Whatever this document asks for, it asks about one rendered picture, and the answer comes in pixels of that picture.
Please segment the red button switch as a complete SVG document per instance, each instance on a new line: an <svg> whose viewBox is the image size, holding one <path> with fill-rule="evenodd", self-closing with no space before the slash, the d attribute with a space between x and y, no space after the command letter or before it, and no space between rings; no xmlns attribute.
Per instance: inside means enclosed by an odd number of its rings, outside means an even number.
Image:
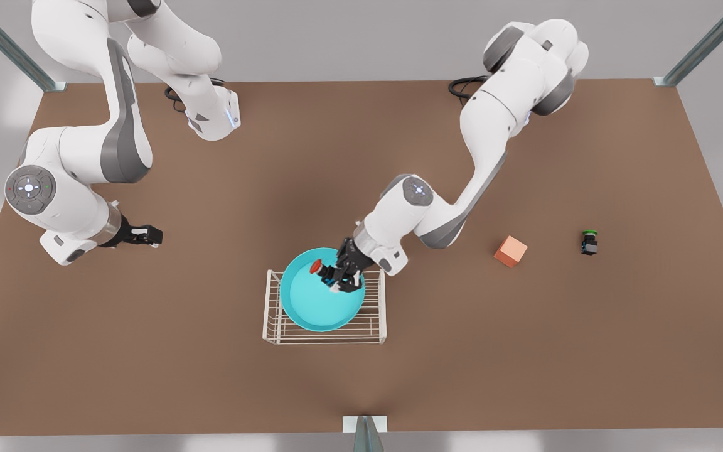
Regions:
<svg viewBox="0 0 723 452"><path fill-rule="evenodd" d="M319 277L319 280L325 285L325 286L334 286L338 280L340 279L338 277L339 270L331 266L331 264L324 264L321 259L315 260L312 264L312 266L309 268L310 274L316 275Z"/></svg>

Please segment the turquoise round plate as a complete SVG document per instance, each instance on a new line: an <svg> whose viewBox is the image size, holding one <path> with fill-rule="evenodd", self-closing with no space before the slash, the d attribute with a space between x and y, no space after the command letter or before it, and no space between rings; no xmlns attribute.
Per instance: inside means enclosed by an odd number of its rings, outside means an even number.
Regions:
<svg viewBox="0 0 723 452"><path fill-rule="evenodd" d="M334 331L349 323L358 314L365 297L365 280L361 289L352 293L332 292L317 274L310 274L312 264L334 264L334 248L315 248L293 259L281 278L281 303L285 313L297 325L310 331Z"/></svg>

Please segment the orange cube block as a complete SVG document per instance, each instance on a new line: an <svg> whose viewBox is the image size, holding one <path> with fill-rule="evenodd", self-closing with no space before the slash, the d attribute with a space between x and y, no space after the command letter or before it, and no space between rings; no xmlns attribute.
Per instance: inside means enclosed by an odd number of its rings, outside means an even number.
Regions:
<svg viewBox="0 0 723 452"><path fill-rule="evenodd" d="M505 264L508 268L513 268L522 260L527 249L528 246L522 241L508 235L500 244L493 257L502 264Z"/></svg>

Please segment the silver frame post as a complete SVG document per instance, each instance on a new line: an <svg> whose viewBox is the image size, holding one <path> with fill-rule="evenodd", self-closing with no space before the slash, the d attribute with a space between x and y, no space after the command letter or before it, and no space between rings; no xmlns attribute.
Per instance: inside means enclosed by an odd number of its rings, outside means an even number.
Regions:
<svg viewBox="0 0 723 452"><path fill-rule="evenodd" d="M342 417L342 432L353 433L353 452L385 452L380 438L389 431L387 416Z"/></svg>
<svg viewBox="0 0 723 452"><path fill-rule="evenodd" d="M674 67L662 75L653 77L657 87L675 87L685 80L723 42L723 17L679 60Z"/></svg>
<svg viewBox="0 0 723 452"><path fill-rule="evenodd" d="M65 82L53 80L2 28L0 52L44 92L63 92L68 86Z"/></svg>

